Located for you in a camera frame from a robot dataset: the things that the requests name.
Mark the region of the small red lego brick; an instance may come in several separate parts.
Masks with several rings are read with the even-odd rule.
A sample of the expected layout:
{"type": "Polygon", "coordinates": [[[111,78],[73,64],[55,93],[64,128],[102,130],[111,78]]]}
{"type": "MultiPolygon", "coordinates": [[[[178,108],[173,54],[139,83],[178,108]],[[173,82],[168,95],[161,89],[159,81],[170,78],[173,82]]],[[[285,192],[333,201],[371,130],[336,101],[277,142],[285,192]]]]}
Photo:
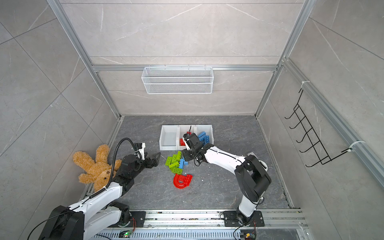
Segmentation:
{"type": "Polygon", "coordinates": [[[180,146],[183,147],[183,146],[185,146],[185,145],[186,145],[186,144],[185,144],[184,140],[181,138],[181,139],[180,139],[180,146]]]}

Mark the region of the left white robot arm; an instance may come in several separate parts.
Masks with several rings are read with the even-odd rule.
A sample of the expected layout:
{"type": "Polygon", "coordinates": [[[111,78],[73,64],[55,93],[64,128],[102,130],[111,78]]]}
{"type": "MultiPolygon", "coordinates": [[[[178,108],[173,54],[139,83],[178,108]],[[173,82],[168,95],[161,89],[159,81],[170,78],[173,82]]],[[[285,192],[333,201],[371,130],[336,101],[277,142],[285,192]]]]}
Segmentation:
{"type": "Polygon", "coordinates": [[[97,148],[95,159],[86,152],[74,153],[74,163],[85,171],[79,181],[93,184],[94,193],[68,207],[55,208],[42,222],[40,240],[88,240],[111,225],[134,223],[130,207],[117,200],[130,190],[139,173],[158,166],[161,153],[149,156],[144,143],[133,143],[129,138],[120,142],[124,141],[131,144],[134,154],[122,160],[114,158],[110,164],[108,145],[97,148]]]}

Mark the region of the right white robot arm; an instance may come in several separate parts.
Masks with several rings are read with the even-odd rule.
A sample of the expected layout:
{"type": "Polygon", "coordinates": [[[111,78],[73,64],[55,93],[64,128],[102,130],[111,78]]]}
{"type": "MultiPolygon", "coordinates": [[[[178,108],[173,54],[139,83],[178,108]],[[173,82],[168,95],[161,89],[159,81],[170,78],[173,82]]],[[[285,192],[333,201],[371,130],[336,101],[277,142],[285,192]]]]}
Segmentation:
{"type": "Polygon", "coordinates": [[[237,156],[227,153],[213,144],[203,144],[194,133],[184,134],[183,142],[187,146],[182,151],[186,161],[193,160],[196,166],[208,163],[219,166],[236,176],[243,194],[237,208],[236,219],[243,226],[248,225],[254,216],[263,195],[272,183],[267,173],[268,166],[254,155],[237,156]]]}

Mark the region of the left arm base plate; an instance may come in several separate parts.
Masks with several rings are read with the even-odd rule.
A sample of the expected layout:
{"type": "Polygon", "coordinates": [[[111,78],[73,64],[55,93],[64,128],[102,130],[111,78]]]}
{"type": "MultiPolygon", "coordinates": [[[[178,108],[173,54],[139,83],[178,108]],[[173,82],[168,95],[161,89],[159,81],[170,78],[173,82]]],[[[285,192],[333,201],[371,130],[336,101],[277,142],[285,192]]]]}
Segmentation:
{"type": "Polygon", "coordinates": [[[133,228],[138,227],[142,228],[146,219],[146,211],[125,211],[122,212],[121,218],[118,221],[117,225],[120,228],[133,228]]]}

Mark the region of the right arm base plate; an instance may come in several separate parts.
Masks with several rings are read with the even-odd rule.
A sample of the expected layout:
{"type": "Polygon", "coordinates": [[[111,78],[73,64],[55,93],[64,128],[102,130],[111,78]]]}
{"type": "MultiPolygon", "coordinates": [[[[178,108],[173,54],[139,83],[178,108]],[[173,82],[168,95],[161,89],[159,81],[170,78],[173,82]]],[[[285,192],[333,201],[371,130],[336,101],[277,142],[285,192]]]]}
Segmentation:
{"type": "Polygon", "coordinates": [[[260,211],[254,211],[250,217],[244,216],[240,211],[224,211],[221,218],[224,220],[225,227],[265,226],[264,217],[260,211]]]}

